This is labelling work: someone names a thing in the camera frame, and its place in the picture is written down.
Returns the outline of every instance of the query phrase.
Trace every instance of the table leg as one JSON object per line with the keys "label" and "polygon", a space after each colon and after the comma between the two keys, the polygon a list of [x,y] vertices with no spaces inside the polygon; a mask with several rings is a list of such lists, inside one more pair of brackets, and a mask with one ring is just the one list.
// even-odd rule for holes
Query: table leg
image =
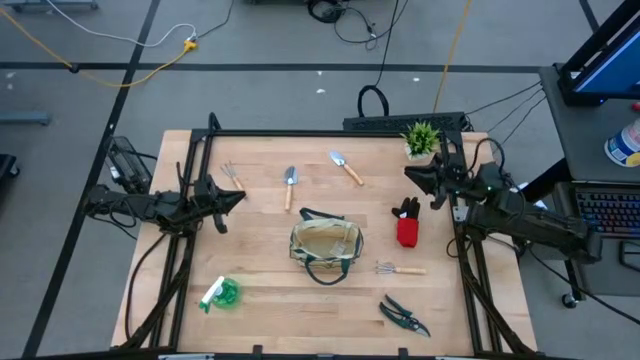
{"label": "table leg", "polygon": [[[576,270],[571,260],[565,260],[564,266],[567,269],[567,278],[569,279],[569,281],[572,284],[582,286],[582,284],[579,283],[578,276],[576,276]],[[578,305],[578,302],[584,301],[585,297],[580,291],[574,289],[573,287],[571,287],[570,290],[571,291],[569,293],[562,296],[562,303],[565,307],[573,309]]]}
{"label": "table leg", "polygon": [[556,183],[572,180],[567,159],[562,158],[522,189],[522,193],[528,202],[538,201],[549,195]]}

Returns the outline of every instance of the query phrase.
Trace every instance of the potted plant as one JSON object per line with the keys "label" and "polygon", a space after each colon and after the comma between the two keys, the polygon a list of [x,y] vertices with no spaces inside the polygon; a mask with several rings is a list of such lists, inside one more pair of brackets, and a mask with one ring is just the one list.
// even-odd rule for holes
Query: potted plant
{"label": "potted plant", "polygon": [[431,124],[415,123],[409,126],[407,134],[400,134],[406,140],[404,149],[411,161],[424,159],[440,144],[439,131],[432,129]]}

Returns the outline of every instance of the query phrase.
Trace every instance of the pruning shears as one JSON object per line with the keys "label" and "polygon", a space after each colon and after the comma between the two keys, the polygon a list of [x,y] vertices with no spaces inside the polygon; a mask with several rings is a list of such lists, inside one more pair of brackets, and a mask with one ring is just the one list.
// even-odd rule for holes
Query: pruning shears
{"label": "pruning shears", "polygon": [[385,299],[391,304],[396,310],[393,310],[386,306],[382,301],[378,305],[380,307],[380,311],[385,314],[391,321],[396,323],[398,326],[404,329],[408,329],[411,331],[415,331],[420,335],[431,337],[429,330],[426,326],[424,326],[418,319],[411,316],[413,313],[409,310],[406,310],[400,304],[395,302],[389,295],[385,294]]}

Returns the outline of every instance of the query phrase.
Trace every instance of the wooden handle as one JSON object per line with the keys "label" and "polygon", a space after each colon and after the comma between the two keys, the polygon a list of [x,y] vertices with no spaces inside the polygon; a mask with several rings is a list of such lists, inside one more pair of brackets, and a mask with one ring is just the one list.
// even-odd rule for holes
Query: wooden handle
{"label": "wooden handle", "polygon": [[353,178],[353,180],[355,180],[358,185],[362,186],[364,185],[364,181],[362,181],[362,179],[360,179],[360,176],[358,176],[358,174],[356,174],[355,171],[353,171],[353,169],[351,168],[351,166],[344,164],[344,169],[347,170],[347,172],[349,173],[349,175],[351,175],[351,177]]}
{"label": "wooden handle", "polygon": [[396,268],[395,270],[398,274],[413,274],[413,275],[427,275],[426,269],[421,268]]}
{"label": "wooden handle", "polygon": [[240,182],[240,179],[238,179],[236,176],[232,177],[231,180],[233,180],[233,183],[236,184],[236,189],[240,190],[240,191],[244,191],[244,187],[242,186],[242,183]]}
{"label": "wooden handle", "polygon": [[285,211],[291,210],[291,193],[293,192],[293,185],[287,185],[287,199],[284,203]]}

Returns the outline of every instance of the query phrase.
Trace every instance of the green bag handle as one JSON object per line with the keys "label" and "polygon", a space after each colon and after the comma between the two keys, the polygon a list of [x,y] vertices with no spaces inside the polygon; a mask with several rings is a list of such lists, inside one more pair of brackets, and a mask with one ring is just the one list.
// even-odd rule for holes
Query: green bag handle
{"label": "green bag handle", "polygon": [[339,278],[337,278],[337,279],[335,279],[333,281],[322,281],[313,273],[313,271],[311,271],[311,267],[309,266],[309,264],[315,259],[316,258],[314,258],[313,256],[307,255],[307,260],[304,262],[304,267],[305,267],[305,269],[307,269],[307,273],[309,273],[309,276],[311,276],[311,278],[315,282],[317,282],[318,284],[326,285],[326,286],[335,285],[335,284],[339,283],[340,281],[342,281],[342,280],[347,278],[347,274],[349,273],[349,266],[351,266],[351,259],[341,259],[340,260],[340,267],[342,268],[342,275],[340,275]]}
{"label": "green bag handle", "polygon": [[315,216],[319,216],[327,219],[344,220],[344,216],[331,215],[331,214],[323,213],[320,211],[311,210],[309,208],[300,209],[300,216],[302,216],[303,220],[305,221],[313,220],[313,217],[311,217],[311,215],[315,215]]}

